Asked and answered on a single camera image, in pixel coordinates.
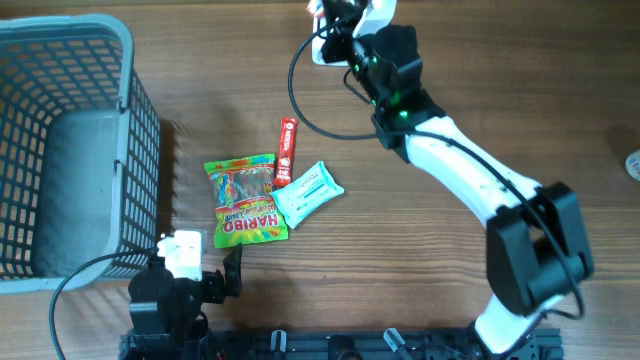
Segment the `green Haribo worms bag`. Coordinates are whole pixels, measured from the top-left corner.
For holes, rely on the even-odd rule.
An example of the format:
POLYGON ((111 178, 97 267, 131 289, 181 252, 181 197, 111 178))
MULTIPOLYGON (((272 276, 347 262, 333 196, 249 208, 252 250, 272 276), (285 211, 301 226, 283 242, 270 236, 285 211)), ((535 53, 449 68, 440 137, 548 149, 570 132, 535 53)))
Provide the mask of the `green Haribo worms bag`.
POLYGON ((217 248, 289 238, 289 228, 271 195, 275 179, 273 154, 207 162, 204 169, 216 199, 217 248))

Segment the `mint wet wipes pack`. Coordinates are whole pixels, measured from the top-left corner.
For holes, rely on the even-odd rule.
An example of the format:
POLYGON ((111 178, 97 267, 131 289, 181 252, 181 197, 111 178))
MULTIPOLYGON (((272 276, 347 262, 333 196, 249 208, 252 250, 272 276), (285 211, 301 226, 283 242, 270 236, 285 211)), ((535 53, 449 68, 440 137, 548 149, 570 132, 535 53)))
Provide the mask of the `mint wet wipes pack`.
POLYGON ((286 224, 296 228, 313 211, 344 192, 324 162, 319 161, 300 178, 274 191, 272 197, 286 224))

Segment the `red Nescafe stick sachet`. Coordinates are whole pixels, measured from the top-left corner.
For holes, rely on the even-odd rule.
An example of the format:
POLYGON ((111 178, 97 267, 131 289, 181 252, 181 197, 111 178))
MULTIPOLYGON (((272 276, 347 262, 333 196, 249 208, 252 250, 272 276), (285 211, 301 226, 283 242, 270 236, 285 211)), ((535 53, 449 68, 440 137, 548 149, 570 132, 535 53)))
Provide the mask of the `red Nescafe stick sachet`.
POLYGON ((284 117, 281 120, 281 133, 274 180, 274 184, 277 187, 285 187, 292 181, 297 127, 298 120, 295 118, 284 117))

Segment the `green lid jar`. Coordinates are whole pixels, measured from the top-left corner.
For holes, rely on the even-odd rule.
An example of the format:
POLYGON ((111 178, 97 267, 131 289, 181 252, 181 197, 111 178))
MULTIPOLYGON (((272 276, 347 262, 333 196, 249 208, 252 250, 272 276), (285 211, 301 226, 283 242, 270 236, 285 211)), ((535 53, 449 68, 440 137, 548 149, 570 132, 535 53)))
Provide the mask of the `green lid jar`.
POLYGON ((640 181, 640 150, 630 153, 625 159, 627 174, 636 181, 640 181))

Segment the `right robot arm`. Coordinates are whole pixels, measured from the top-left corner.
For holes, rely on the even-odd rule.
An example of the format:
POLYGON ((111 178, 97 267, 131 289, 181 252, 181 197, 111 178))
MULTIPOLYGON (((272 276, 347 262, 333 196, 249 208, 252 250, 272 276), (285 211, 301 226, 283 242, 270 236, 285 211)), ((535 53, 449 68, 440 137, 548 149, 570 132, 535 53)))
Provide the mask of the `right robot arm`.
POLYGON ((313 1, 319 63, 343 63, 374 108, 381 144, 425 171, 460 201, 486 231, 486 276, 492 298, 474 321, 484 351, 513 355, 566 295, 594 271, 576 194, 543 186, 500 163, 466 137, 428 95, 416 31, 396 25, 392 1, 313 1))

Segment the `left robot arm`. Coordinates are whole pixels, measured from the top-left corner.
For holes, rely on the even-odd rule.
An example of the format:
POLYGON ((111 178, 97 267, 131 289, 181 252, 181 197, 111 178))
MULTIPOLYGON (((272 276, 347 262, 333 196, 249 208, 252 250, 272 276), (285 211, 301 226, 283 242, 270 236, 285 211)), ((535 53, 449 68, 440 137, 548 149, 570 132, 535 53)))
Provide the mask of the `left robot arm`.
POLYGON ((222 304, 242 289, 243 247, 235 246, 224 270, 206 271, 200 280, 176 278, 158 256, 129 283, 133 328, 120 339, 120 359, 214 359, 226 357, 209 328, 205 303, 222 304))

